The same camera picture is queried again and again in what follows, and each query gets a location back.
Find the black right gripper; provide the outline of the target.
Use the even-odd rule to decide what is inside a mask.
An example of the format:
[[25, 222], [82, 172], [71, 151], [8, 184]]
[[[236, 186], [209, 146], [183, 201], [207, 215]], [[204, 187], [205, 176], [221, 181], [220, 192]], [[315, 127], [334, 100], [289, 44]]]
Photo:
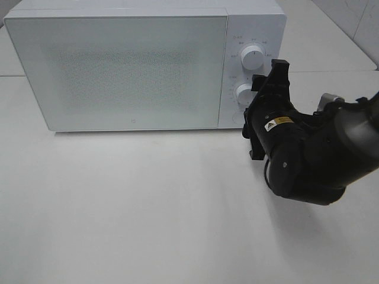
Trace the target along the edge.
[[273, 94], [257, 95], [244, 111], [242, 136], [250, 141], [252, 160], [272, 157], [276, 147], [287, 140], [299, 138], [299, 126], [293, 118], [297, 110], [284, 99], [290, 97], [289, 68], [286, 60], [272, 59], [268, 76], [252, 76], [252, 92]]

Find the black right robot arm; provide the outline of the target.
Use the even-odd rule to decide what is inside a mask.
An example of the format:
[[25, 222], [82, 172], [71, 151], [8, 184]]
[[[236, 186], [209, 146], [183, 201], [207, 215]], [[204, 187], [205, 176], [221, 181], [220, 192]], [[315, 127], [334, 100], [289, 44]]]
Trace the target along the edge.
[[290, 100], [289, 66], [274, 59], [268, 75], [252, 77], [255, 97], [242, 135], [251, 159], [265, 162], [265, 182], [276, 196], [329, 205], [378, 169], [378, 96], [348, 103], [326, 93], [313, 114], [304, 114]]

